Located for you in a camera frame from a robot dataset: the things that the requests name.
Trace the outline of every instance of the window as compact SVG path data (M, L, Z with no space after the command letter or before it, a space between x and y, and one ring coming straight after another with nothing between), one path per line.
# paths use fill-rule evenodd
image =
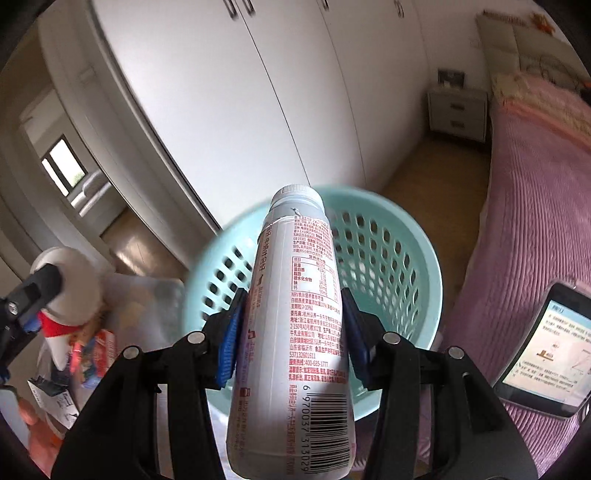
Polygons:
M42 157L41 164L64 196L68 196L87 173L64 136Z

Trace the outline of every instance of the screw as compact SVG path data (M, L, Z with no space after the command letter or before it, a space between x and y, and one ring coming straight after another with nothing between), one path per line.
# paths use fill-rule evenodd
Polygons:
M447 351L447 353L449 353L450 357L455 358L456 360L459 360L460 358L464 358L464 350L462 350L458 346L450 347L450 349Z
M8 302L8 311L13 315L18 315L18 305L13 301Z
M187 341L189 343L197 345L205 341L205 334L203 332L191 332L187 337Z
M139 348L137 348L136 346L129 346L125 350L123 350L123 356L127 360L133 360L138 355L139 355Z
M382 338L384 342L390 345L398 345L400 343L400 335L395 332L386 332Z

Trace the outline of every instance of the bedside table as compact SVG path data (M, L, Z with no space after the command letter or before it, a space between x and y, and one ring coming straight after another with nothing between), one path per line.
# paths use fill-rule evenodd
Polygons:
M486 140L488 95L484 90L436 86L427 92L431 130Z

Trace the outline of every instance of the drawer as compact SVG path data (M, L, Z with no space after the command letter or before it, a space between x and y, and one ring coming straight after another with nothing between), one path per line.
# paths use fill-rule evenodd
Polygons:
M486 101L471 98L461 98L456 95L430 95L430 109L432 113L441 115L461 115L466 119L484 119L486 115Z
M470 119L464 115L449 115L431 113L431 130L444 132L458 137L471 138L484 142L485 120L484 118Z

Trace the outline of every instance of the wardrobe door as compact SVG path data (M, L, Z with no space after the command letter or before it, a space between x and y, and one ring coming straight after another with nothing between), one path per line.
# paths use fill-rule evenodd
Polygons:
M311 185L365 186L335 49L316 0L237 0Z
M307 184L234 0L94 0L127 84L221 226L289 183Z
M424 134L427 57L410 0L318 0L349 93L363 163L380 189Z

